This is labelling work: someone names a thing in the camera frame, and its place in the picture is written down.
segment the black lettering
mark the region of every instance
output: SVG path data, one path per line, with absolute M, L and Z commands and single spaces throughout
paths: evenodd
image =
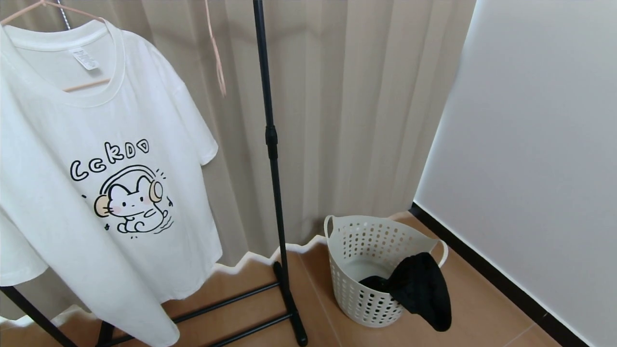
M 71 163 L 71 178 L 73 181 L 81 181 L 88 177 L 89 173 L 87 171 L 79 173 L 79 165 L 81 165 L 80 161 L 74 161 Z
M 142 139 L 137 142 L 137 148 L 141 149 L 144 153 L 148 153 L 150 151 L 150 144 L 148 143 L 148 140 Z
M 107 160 L 110 164 L 124 159 L 124 155 L 120 154 L 120 147 L 115 144 L 112 145 L 109 142 L 105 142 L 105 154 L 107 155 Z
M 103 172 L 107 168 L 105 164 L 103 164 L 103 159 L 94 158 L 88 163 L 88 167 L 92 172 Z
M 135 157 L 135 146 L 132 143 L 127 142 L 124 144 L 124 149 L 126 150 L 126 158 Z

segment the shirt label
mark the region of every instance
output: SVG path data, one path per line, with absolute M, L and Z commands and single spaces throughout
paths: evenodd
M 69 49 L 69 52 L 73 54 L 73 57 L 83 66 L 86 70 L 94 70 L 99 67 L 99 62 L 90 56 L 85 49 L 81 47 Z

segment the curtain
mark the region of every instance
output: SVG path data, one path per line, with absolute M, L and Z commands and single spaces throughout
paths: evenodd
M 30 3 L 3 0 L 0 17 Z M 221 263 L 234 265 L 248 251 L 270 256 L 278 239 L 252 2 L 209 2 L 225 98 L 218 90 L 204 1 L 62 3 L 145 37 L 171 62 L 220 145 L 203 172 L 223 244 Z M 327 214 L 388 216 L 410 207 L 474 5 L 475 0 L 264 2 L 288 243 L 308 242 L 321 232 Z M 73 27 L 89 20 L 66 16 Z M 62 16 L 51 8 L 11 25 L 65 30 Z M 37 296 L 44 301 L 48 295 L 36 292 L 49 282 L 37 278 L 19 287 L 33 302 Z M 55 309 L 44 305 L 45 313 L 59 313 L 66 301 Z M 6 306 L 2 316 L 15 316 Z

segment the floor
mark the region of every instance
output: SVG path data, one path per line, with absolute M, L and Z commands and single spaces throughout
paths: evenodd
M 392 216 L 399 222 L 434 237 L 408 212 Z M 434 256 L 441 256 L 441 249 Z M 318 243 L 305 253 L 289 252 L 291 289 L 308 333 L 309 346 L 456 346 L 456 347 L 559 347 L 484 277 L 458 254 L 450 256 L 442 268 L 452 300 L 452 327 L 445 333 L 435 332 L 419 316 L 408 312 L 385 328 L 366 328 L 351 321 L 337 307 L 328 265 L 328 249 Z M 250 261 L 236 275 L 217 272 L 194 295 L 182 301 L 164 304 L 170 316 L 177 316 L 256 286 L 274 281 L 269 265 Z M 180 323 L 181 336 L 176 347 L 207 346 L 221 337 L 263 322 L 284 312 L 278 289 L 268 290 L 222 309 Z M 79 347 L 96 343 L 100 321 L 77 314 L 60 329 Z M 2 347 L 53 347 L 58 344 L 40 328 L 3 330 Z M 292 347 L 295 339 L 289 321 L 255 333 L 229 346 Z M 132 340 L 121 347 L 145 344 Z

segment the white plastic basket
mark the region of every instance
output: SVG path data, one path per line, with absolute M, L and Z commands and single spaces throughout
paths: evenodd
M 333 229 L 328 235 L 328 222 Z M 359 281 L 373 275 L 389 278 L 406 257 L 431 252 L 438 242 L 408 225 L 387 218 L 329 215 L 323 222 L 328 241 L 330 271 L 336 302 L 353 321 L 367 327 L 387 327 L 400 318 L 404 308 L 388 293 L 372 290 Z

